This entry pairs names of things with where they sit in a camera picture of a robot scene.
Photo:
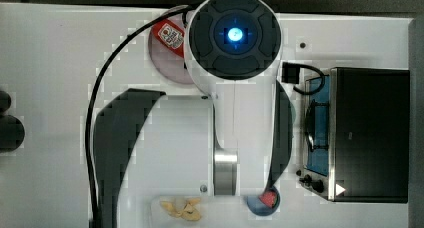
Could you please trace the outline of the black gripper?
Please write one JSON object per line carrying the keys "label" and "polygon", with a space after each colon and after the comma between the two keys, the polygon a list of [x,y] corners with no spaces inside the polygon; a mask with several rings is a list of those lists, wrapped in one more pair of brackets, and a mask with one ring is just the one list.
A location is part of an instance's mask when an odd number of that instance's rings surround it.
{"label": "black gripper", "polygon": [[300,66],[284,62],[282,65],[282,81],[289,84],[298,84],[300,80]]}

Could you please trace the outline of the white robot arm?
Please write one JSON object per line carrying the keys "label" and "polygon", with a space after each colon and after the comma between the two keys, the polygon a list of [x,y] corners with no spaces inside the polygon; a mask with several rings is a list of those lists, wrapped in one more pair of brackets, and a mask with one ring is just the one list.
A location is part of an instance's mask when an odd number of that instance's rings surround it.
{"label": "white robot arm", "polygon": [[[261,196],[272,190],[286,169],[292,150],[291,103],[278,80],[283,64],[283,32],[274,11],[261,0],[205,0],[188,21],[184,59],[196,87],[213,104],[213,156],[192,165],[191,173],[212,169],[211,194],[240,195],[249,211],[270,216],[276,204]],[[148,228],[147,205],[157,196],[156,180],[177,184],[173,172],[154,170],[152,156],[132,166],[136,144],[163,91],[129,89],[99,114],[94,144],[119,150],[103,161],[121,169],[128,184],[103,184],[113,191],[103,228]]]}

